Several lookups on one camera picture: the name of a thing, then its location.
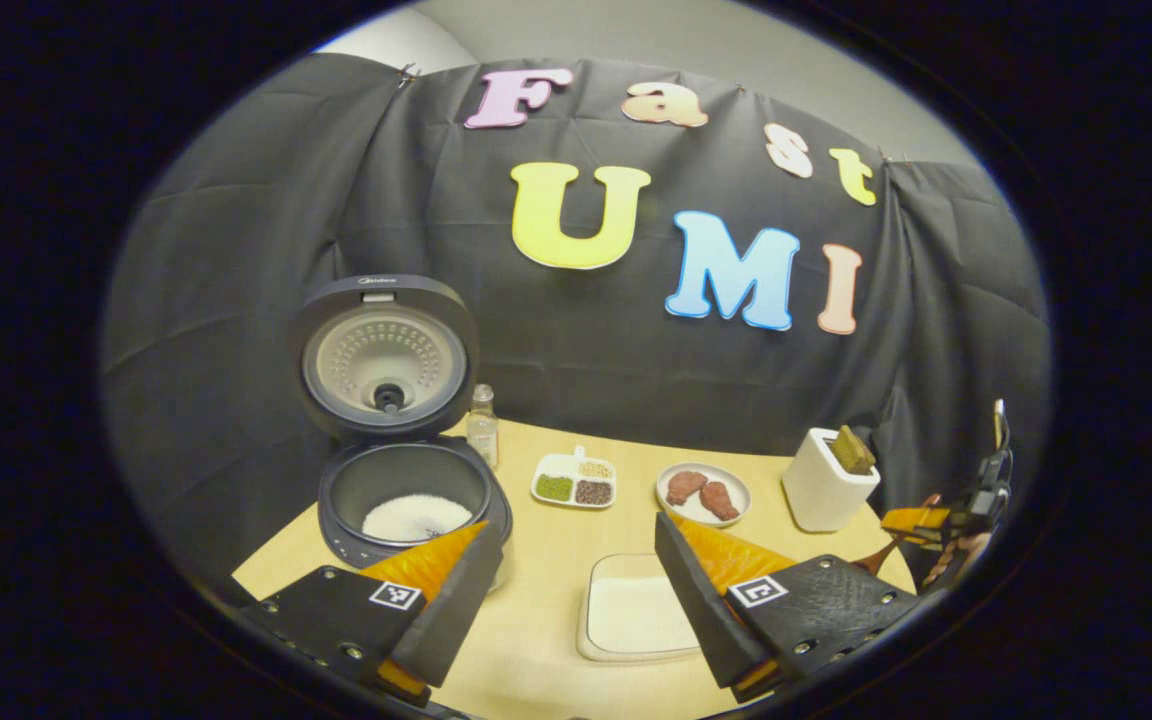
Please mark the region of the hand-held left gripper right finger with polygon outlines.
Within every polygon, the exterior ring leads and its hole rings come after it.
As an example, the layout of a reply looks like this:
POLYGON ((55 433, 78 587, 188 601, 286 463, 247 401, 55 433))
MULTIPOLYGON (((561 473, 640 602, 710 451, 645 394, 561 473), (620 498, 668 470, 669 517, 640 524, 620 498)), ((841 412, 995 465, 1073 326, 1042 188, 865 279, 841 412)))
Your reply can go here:
POLYGON ((710 674, 737 702, 846 664, 922 605, 829 553, 795 561, 672 511, 655 515, 654 551, 710 674))

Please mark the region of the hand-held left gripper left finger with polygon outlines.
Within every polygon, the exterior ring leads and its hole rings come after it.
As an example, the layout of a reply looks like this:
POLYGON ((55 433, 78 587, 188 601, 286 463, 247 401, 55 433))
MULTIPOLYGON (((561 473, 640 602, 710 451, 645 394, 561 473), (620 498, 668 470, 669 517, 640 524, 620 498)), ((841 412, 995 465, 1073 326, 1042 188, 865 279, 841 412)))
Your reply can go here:
POLYGON ((424 706, 488 596, 503 546, 498 524, 477 521, 357 571, 320 566, 241 612, 339 679, 424 706))

